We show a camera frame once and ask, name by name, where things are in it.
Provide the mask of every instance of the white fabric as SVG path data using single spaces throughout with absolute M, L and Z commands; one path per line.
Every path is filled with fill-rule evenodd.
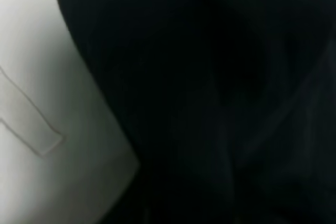
M 56 0 L 0 0 L 0 224 L 92 224 L 139 163 Z

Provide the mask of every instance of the black fabric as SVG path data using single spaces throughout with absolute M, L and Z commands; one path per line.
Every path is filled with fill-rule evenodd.
M 336 0 L 58 2 L 148 223 L 336 223 Z

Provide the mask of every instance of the white surface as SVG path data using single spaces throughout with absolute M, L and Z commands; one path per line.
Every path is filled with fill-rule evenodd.
M 0 67 L 0 224 L 94 223 L 138 161 L 56 0 L 0 0 Z

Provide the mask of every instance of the dark cloth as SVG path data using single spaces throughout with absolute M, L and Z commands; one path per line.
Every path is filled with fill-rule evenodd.
M 148 223 L 336 223 L 336 0 L 58 3 Z

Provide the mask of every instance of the black jacket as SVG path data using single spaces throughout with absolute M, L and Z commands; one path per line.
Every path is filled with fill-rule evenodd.
M 336 0 L 58 2 L 142 161 L 120 223 L 336 223 Z

